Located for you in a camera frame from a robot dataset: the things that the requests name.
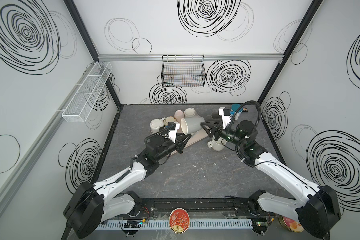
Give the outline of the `dark grey mug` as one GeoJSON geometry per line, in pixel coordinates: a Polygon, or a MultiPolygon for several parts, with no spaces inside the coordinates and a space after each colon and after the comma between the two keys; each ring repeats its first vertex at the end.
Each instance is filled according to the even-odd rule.
{"type": "Polygon", "coordinates": [[[220,116],[218,112],[211,113],[211,117],[213,119],[221,119],[222,118],[222,116],[220,116]]]}

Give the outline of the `cream speckled mug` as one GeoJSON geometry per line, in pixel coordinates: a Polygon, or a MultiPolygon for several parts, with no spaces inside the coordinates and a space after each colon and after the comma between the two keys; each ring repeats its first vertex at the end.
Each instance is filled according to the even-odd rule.
{"type": "Polygon", "coordinates": [[[218,140],[215,139],[211,139],[208,143],[207,143],[207,147],[208,148],[212,148],[215,151],[222,151],[225,148],[225,144],[227,143],[227,141],[223,138],[219,138],[218,140]]]}

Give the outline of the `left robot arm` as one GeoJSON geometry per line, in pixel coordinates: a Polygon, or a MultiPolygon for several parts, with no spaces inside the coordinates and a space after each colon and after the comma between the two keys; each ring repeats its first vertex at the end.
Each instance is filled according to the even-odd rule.
{"type": "Polygon", "coordinates": [[[84,239],[106,220],[125,214],[136,216],[141,198],[133,191],[123,191],[154,173],[162,158],[169,158],[173,152],[182,154],[192,134],[178,134],[179,128],[179,123],[171,122],[147,136],[145,149],[119,173],[94,184],[86,181],[79,185],[63,211],[67,227],[84,239]]]}

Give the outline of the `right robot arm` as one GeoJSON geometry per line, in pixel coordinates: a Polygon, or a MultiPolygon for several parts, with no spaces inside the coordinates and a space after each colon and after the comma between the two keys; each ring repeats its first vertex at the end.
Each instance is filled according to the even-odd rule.
{"type": "Polygon", "coordinates": [[[315,238],[329,240],[331,229],[341,219],[336,191],[300,176],[256,142],[261,114],[255,123],[241,121],[237,125],[236,115],[231,115],[229,109],[222,107],[218,114],[218,119],[200,124],[208,136],[233,143],[242,163],[265,173],[293,196],[283,198],[259,190],[252,195],[254,214],[272,212],[287,217],[300,223],[315,238]]]}

